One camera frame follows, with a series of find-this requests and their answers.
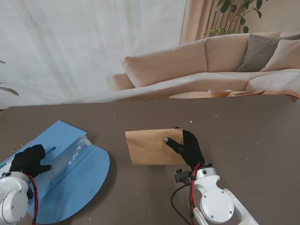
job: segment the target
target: gray cushion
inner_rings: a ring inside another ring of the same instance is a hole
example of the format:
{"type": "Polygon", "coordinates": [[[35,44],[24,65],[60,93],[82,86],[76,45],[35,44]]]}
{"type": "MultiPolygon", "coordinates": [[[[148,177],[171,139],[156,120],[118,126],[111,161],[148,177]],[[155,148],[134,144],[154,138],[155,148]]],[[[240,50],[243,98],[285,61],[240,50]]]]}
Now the gray cushion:
{"type": "Polygon", "coordinates": [[[250,34],[246,54],[236,72],[257,72],[263,69],[273,56],[281,39],[298,40],[300,34],[288,37],[263,37],[250,34]]]}

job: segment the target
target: gloved robot hand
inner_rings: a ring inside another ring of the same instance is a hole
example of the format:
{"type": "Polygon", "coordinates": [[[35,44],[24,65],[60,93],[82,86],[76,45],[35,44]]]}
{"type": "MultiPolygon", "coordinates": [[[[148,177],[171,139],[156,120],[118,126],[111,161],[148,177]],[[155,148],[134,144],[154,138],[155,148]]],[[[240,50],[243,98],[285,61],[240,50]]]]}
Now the gloved robot hand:
{"type": "Polygon", "coordinates": [[[194,169],[199,163],[201,166],[204,166],[205,160],[201,153],[198,140],[191,132],[183,130],[183,144],[179,144],[169,137],[165,138],[164,141],[175,152],[181,154],[184,161],[192,169],[194,169]]]}
{"type": "Polygon", "coordinates": [[[9,169],[10,172],[22,172],[36,177],[52,169],[51,165],[41,165],[41,160],[46,156],[41,144],[34,145],[15,155],[9,169]]]}

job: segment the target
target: red cable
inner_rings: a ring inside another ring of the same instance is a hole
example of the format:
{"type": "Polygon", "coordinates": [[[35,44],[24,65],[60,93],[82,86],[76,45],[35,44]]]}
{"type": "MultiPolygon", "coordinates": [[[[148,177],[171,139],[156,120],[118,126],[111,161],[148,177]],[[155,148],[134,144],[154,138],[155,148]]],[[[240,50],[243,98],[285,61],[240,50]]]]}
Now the red cable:
{"type": "Polygon", "coordinates": [[[32,182],[33,185],[33,190],[34,190],[34,214],[33,214],[33,220],[32,220],[32,225],[36,224],[36,219],[37,219],[37,214],[38,214],[38,189],[37,189],[37,184],[34,181],[34,178],[27,175],[29,179],[32,182]]]}
{"type": "MultiPolygon", "coordinates": [[[[193,171],[193,177],[195,177],[195,175],[196,175],[196,173],[197,173],[197,169],[198,169],[198,167],[200,166],[201,164],[199,163],[196,167],[195,167],[195,169],[194,169],[194,171],[193,171]]],[[[192,212],[194,212],[193,211],[193,209],[194,209],[194,207],[193,207],[193,202],[194,202],[194,180],[192,180],[192,183],[191,183],[191,209],[192,209],[192,212]]]]}

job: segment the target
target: table surface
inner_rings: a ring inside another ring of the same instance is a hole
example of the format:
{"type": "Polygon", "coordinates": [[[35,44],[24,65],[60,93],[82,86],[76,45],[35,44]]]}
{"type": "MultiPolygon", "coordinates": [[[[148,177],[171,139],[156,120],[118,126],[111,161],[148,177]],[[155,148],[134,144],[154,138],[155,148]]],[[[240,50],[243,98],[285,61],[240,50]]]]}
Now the table surface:
{"type": "MultiPolygon", "coordinates": [[[[132,165],[125,138],[129,130],[181,127],[198,138],[221,177],[219,186],[231,190],[259,224],[298,225],[299,115],[300,106],[287,96],[12,107],[0,118],[0,158],[61,120],[107,150],[111,167],[96,196],[58,224],[183,225],[170,196],[180,186],[175,170],[188,167],[132,165]]],[[[174,203],[188,217],[188,190],[174,203]]],[[[20,224],[31,224],[30,217],[20,224]]]]}

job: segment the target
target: white sheer curtain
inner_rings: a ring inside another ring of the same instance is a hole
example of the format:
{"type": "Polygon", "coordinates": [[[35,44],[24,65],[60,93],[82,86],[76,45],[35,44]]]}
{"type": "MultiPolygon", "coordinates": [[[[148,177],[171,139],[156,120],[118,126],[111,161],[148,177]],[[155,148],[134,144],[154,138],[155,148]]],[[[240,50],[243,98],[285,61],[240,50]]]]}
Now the white sheer curtain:
{"type": "Polygon", "coordinates": [[[185,0],[2,0],[0,108],[105,95],[125,56],[179,44],[185,0]]]}

